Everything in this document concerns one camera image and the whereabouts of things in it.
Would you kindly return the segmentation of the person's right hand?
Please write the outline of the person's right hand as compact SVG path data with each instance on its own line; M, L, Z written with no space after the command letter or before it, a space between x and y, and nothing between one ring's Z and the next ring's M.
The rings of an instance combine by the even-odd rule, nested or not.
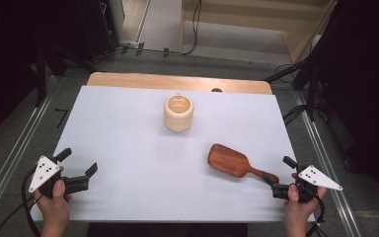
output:
M299 191L295 185L288 188L288 200L285 202L283 224L288 229L305 228L310 215L318 206L319 201L313 197L307 203L299 201Z

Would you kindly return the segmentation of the white board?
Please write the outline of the white board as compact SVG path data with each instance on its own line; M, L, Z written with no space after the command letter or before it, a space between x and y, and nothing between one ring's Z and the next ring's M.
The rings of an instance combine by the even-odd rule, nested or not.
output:
M172 132L163 106L170 90L81 88L58 150L71 148L66 177L98 166L85 192L70 202L74 221L266 222L283 217L282 200L253 174L232 178L209 167L210 147L223 144L250 164L292 181L294 154L273 95L189 91L191 127Z

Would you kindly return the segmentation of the light wooden table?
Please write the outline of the light wooden table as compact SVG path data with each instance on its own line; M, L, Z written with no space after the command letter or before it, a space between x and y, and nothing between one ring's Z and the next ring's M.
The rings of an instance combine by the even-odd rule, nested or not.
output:
M265 81L143 73L95 72L90 75L87 85L208 92L220 88L227 93L272 94L270 85Z

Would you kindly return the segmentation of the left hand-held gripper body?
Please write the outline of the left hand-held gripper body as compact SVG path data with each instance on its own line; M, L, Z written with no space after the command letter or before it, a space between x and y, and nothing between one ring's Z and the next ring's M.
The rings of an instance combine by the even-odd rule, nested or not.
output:
M34 175L28 191L32 194L39 191L47 198L53 197L54 184L61 180L65 186L65 194L71 195L87 191L89 189L89 177L87 175L68 178L61 176L61 168L52 160L45 156L38 159L34 167Z

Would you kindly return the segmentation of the light wooden shelf unit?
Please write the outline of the light wooden shelf unit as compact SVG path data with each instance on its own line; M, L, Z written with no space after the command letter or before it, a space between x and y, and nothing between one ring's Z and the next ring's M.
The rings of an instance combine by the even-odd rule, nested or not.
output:
M201 23L280 31L292 62L306 57L339 0L181 0L180 50L185 22L200 13Z

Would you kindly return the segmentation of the brown wooden hairbrush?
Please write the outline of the brown wooden hairbrush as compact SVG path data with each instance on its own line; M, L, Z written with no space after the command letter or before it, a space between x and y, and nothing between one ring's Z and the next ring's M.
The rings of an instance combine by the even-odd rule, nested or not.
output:
M232 177L243 178L248 173L252 173L263 179L264 171L252 167L246 155L222 144L216 143L211 146L207 163L210 167ZM270 174L275 183L278 184L279 178L272 173Z

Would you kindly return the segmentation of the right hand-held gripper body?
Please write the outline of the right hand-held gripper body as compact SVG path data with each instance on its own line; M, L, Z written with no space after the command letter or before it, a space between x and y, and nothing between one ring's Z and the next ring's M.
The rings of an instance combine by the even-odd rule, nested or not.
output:
M318 187L335 191L343 190L341 185L336 183L313 165L308 167L297 166L296 172L297 177L295 178L295 186L299 192L299 201L302 203L309 202L313 199L318 194Z

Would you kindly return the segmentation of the cream ribbed cup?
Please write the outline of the cream ribbed cup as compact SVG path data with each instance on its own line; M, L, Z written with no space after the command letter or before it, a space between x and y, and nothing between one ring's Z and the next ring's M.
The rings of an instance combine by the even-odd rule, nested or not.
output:
M173 132L182 132L192 125L194 103L182 94L169 97L164 103L164 124Z

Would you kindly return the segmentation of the black metal stand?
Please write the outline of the black metal stand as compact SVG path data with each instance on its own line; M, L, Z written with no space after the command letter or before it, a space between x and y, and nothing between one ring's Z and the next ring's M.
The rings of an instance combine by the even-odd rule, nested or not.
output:
M37 70L37 101L36 106L40 107L46 97L46 77L45 77L45 58L43 43L40 41L36 47L36 70Z
M312 74L309 81L309 91L306 101L306 113L310 121L314 121L314 103L315 103L315 95L318 87L319 81L319 68L315 66L312 70Z

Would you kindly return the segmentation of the aluminium floor rail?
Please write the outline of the aluminium floor rail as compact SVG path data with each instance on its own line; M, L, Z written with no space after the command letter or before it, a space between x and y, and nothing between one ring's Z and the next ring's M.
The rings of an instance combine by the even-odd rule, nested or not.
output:
M318 131L316 123L309 119L306 112L301 114L303 122L308 131L309 137L317 154L317 159L322 171L335 182L339 183L334 166L331 162L330 156L328 155L327 149L323 143L321 135ZM335 203L337 213L341 219L341 223L345 230L347 237L362 237L361 231L357 225L356 219L354 217L353 211L349 205L349 202L342 191L330 190L331 197Z
M35 93L27 96L0 125L0 198L30 143L61 78L46 80L47 94L36 107Z

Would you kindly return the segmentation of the person's left hand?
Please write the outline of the person's left hand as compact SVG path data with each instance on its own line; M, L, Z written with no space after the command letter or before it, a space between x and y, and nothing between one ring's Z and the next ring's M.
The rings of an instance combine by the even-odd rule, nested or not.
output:
M42 197L40 191L35 191L34 196L43 217L43 227L67 227L70 218L70 206L65 199L65 190L64 182L59 180L53 186L52 198Z

